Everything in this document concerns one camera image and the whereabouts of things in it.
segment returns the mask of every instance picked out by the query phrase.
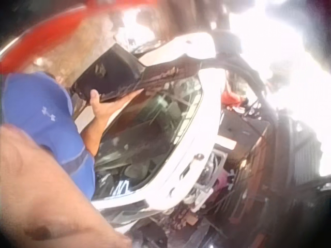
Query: forearm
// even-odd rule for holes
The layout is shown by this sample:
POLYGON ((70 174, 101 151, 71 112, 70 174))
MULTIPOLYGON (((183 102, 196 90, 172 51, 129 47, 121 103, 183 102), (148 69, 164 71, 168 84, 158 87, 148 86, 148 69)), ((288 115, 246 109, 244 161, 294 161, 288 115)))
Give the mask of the forearm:
POLYGON ((107 118, 94 118, 81 133, 86 149, 93 156, 95 156, 99 150, 100 141, 107 122, 107 118))

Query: under armour logo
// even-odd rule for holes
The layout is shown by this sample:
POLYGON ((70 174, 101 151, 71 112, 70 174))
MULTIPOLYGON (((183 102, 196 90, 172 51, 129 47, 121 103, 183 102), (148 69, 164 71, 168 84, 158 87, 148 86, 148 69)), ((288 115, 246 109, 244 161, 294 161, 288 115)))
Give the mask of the under armour logo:
POLYGON ((51 121, 55 121, 55 115, 50 115, 50 113, 48 113, 46 107, 42 107, 41 112, 43 113, 43 115, 47 115, 48 117, 50 117, 51 121))

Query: white car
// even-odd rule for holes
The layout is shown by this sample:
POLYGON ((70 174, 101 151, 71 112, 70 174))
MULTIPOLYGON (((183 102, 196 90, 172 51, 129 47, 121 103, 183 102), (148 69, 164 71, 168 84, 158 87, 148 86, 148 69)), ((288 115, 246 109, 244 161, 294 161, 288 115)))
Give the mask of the white car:
MULTIPOLYGON (((176 37, 139 61, 152 66, 176 61, 184 54, 197 59, 215 57, 212 37, 207 33, 176 37)), ((108 65, 93 64, 93 73, 104 76, 108 65)), ((198 187, 197 181, 220 124, 224 70, 201 69, 178 80, 161 74, 160 79, 167 82, 147 87, 110 118, 95 158, 97 185, 92 204, 122 233, 138 220, 183 200, 197 211, 212 193, 211 187, 198 187)), ((79 131, 93 119, 91 107, 82 109, 75 120, 79 131)))

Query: windshield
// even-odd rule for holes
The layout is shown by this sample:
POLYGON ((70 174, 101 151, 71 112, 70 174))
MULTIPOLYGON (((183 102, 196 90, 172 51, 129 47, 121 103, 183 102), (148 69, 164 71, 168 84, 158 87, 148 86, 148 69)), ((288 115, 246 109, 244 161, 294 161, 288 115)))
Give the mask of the windshield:
POLYGON ((150 182, 185 134, 201 99, 197 76, 136 97, 103 134, 94 199, 129 194, 150 182))

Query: blue shirt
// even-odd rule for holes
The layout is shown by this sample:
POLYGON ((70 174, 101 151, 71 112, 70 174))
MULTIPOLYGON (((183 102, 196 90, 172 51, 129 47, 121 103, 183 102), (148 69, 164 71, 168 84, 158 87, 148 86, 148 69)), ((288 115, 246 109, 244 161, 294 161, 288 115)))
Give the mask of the blue shirt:
POLYGON ((39 146, 50 150, 83 194, 95 190, 94 158, 86 150, 72 120, 68 92, 42 72, 10 74, 2 97, 4 123, 24 130, 39 146))

